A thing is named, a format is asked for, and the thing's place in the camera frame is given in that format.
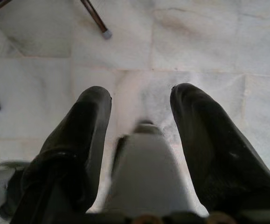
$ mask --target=marble floor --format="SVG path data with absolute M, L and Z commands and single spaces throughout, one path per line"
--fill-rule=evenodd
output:
M 200 205 L 170 110 L 175 84 L 220 103 L 270 168 L 270 0 L 92 0 L 113 33 L 104 40 L 78 0 L 13 0 L 0 10 L 0 161 L 32 160 L 80 93 L 113 98 L 101 184 L 116 138 L 137 119 L 164 132 Z

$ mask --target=tile floor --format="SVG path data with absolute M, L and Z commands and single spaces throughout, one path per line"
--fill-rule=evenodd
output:
M 218 101 L 270 168 L 270 0 L 92 0 L 105 41 L 78 0 L 12 1 L 0 10 L 0 161 L 31 160 L 79 94 L 113 98 L 99 210 L 115 139 L 139 118 L 165 133 L 190 182 L 169 106 L 189 82 Z

